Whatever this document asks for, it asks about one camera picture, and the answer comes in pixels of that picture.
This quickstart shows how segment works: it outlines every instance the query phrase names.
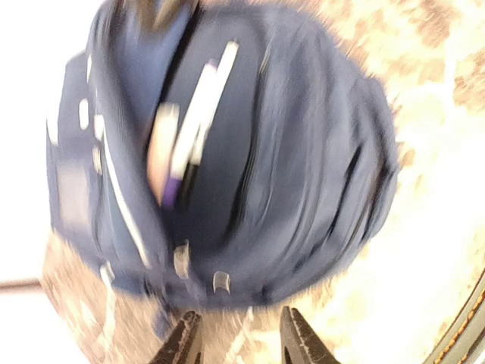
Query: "backpack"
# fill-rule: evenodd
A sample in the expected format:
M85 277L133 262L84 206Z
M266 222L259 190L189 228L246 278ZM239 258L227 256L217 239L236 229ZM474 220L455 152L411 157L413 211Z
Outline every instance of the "backpack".
M170 174L160 206L154 120L175 121L178 143L231 46L196 177ZM266 306L335 274L383 226L399 170L380 83L281 5L185 7L148 36L104 3L47 135L54 231L109 284L169 307Z

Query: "purple pen cap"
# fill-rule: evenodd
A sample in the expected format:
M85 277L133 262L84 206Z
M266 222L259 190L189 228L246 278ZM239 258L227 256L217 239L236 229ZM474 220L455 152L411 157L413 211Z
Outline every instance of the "purple pen cap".
M164 196L161 200L161 204L168 208L173 208L175 201L177 200L177 194L179 192L181 180L173 177L169 177L167 184L165 184Z

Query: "navy blue backpack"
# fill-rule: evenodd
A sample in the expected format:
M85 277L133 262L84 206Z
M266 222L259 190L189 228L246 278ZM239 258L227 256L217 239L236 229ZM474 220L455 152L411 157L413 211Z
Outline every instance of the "navy blue backpack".
M380 83L280 5L185 4L169 27L139 23L109 0L67 64L48 122L54 231L114 287L166 307L266 306L348 266L396 191ZM160 196L157 118L174 125Z

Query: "patterned carpet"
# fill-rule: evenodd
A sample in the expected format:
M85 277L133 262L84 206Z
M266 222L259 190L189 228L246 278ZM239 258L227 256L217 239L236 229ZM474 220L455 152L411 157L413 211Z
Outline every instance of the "patterned carpet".
M285 304L344 364L420 364L485 267L485 2L289 3L321 19L383 81L402 172L384 229L352 266ZM44 272L92 363L144 364L161 346L151 328L157 303L112 296L54 235ZM205 361L280 362L280 309L204 313Z

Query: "marker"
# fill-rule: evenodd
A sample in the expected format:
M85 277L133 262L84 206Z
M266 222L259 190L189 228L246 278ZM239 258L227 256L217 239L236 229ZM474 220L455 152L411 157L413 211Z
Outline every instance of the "marker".
M235 42L228 42L221 61L217 67L217 72L214 79L214 88L212 96L208 100L207 114L202 115L200 128L197 133L196 141L192 148L189 164L186 167L183 183L180 190L180 201L183 206L189 203L190 195L195 183L197 171L202 161L202 154L204 151L205 141L207 140L208 132L211 129L214 116L219 106L222 93L229 78L230 72L233 69L234 61L236 60L239 45Z
M200 116L208 113L207 97L212 94L216 67L206 64L202 69L196 90L190 100L189 108L175 143L171 159L170 176L165 185L162 204L171 208L175 204L180 183L185 174L186 166L192 153L192 148L200 126Z
M172 149L177 135L179 113L179 105L161 104L158 106L153 124L146 164L150 188L152 188L159 206L167 182Z

